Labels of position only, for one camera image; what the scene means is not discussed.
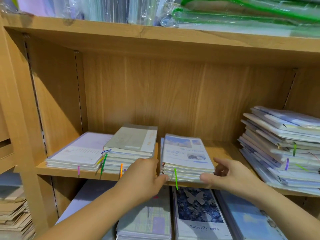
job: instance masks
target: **stack of notebooks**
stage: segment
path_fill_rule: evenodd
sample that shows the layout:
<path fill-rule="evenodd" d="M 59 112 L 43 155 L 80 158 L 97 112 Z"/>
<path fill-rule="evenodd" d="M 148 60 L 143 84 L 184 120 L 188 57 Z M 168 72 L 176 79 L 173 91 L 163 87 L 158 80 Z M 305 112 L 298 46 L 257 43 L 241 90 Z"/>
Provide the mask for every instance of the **stack of notebooks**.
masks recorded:
<path fill-rule="evenodd" d="M 156 126 L 125 124 L 104 145 L 103 156 L 106 156 L 104 171 L 119 173 L 138 158 L 151 158 L 155 153 Z"/>
<path fill-rule="evenodd" d="M 215 190 L 214 193 L 234 239 L 287 239 L 265 211 L 227 191 Z"/>
<path fill-rule="evenodd" d="M 232 240 L 212 190 L 172 187 L 176 240 Z"/>
<path fill-rule="evenodd" d="M 162 173 L 171 181 L 200 182 L 202 173 L 214 173 L 215 170 L 200 138 L 166 134 L 161 161 Z"/>
<path fill-rule="evenodd" d="M 0 239 L 29 240 L 35 230 L 22 186 L 0 186 Z"/>
<path fill-rule="evenodd" d="M 115 181 L 88 179 L 56 224 L 62 222 L 72 214 L 76 213 L 78 210 L 88 205 L 90 202 L 94 201 L 104 192 L 111 189 L 115 184 Z M 116 227 L 113 226 L 101 240 L 114 240 L 115 236 Z"/>
<path fill-rule="evenodd" d="M 116 231 L 117 240 L 171 240 L 170 187 L 125 214 Z"/>
<path fill-rule="evenodd" d="M 320 119 L 255 106 L 244 113 L 242 155 L 266 184 L 320 195 Z"/>
<path fill-rule="evenodd" d="M 101 166 L 102 149 L 113 135 L 86 132 L 48 157 L 48 167 L 97 171 Z"/>

